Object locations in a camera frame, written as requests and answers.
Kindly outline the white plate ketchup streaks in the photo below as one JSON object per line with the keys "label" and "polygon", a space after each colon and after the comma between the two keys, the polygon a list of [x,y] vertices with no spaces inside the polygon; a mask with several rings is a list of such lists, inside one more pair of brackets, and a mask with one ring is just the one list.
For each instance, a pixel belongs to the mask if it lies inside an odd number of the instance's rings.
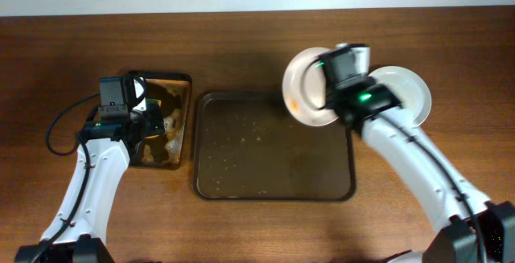
{"label": "white plate ketchup streaks", "polygon": [[320,127],[338,119],[325,106],[325,76],[318,61],[326,47],[311,47],[297,54],[282,78],[282,97],[290,114],[304,125]]}

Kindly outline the white plate orange smears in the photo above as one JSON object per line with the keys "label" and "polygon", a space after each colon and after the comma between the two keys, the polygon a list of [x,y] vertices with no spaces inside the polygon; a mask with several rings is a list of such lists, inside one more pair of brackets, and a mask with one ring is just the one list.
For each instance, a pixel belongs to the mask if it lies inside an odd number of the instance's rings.
{"label": "white plate orange smears", "polygon": [[377,83],[386,85],[402,106],[412,112],[416,126],[420,126],[429,117],[431,92],[415,72],[400,66],[385,66],[372,71],[369,76]]}

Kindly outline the green yellow sponge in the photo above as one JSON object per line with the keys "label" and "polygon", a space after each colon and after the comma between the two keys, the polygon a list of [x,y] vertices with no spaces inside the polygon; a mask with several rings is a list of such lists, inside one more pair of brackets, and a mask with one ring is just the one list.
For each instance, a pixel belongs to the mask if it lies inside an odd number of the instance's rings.
{"label": "green yellow sponge", "polygon": [[159,101],[147,100],[146,110],[142,114],[144,118],[145,137],[164,134],[163,116]]}

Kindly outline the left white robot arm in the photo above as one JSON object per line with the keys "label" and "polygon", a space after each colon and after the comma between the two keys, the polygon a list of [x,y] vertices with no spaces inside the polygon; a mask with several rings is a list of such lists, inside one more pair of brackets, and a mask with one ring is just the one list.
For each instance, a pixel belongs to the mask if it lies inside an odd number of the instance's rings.
{"label": "left white robot arm", "polygon": [[94,121],[77,135],[77,160],[63,202],[36,245],[23,245],[15,262],[112,262],[106,231],[117,186],[143,138],[164,133],[157,101],[121,117]]}

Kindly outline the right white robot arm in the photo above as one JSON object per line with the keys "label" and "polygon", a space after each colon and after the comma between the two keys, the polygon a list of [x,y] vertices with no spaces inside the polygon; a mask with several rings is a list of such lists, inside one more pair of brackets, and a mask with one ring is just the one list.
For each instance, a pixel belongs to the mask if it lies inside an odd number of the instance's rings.
{"label": "right white robot arm", "polygon": [[514,206],[495,204],[413,123],[412,112],[372,77],[328,83],[326,104],[395,170],[436,234],[426,250],[391,262],[512,262]]}

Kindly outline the small black soapy tray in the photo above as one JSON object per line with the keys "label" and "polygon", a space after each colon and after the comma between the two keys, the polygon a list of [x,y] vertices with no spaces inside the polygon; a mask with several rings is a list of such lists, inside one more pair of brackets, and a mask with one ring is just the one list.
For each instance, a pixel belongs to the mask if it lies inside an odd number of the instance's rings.
{"label": "small black soapy tray", "polygon": [[[192,91],[192,78],[176,72],[126,73],[134,84],[136,96],[141,96],[142,80],[146,86],[145,102],[157,100],[163,115],[165,134],[152,146],[146,146],[144,153],[130,157],[130,165],[155,169],[175,170],[179,168],[183,136],[187,122],[187,111]],[[144,111],[141,104],[132,110]]]}

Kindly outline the large brown serving tray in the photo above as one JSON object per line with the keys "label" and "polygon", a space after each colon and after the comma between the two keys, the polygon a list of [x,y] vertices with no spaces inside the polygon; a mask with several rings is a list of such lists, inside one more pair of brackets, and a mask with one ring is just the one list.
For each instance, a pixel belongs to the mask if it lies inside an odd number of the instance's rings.
{"label": "large brown serving tray", "polygon": [[192,186],[202,199],[344,202],[356,192],[351,133],[296,121],[279,94],[207,92],[194,130]]}

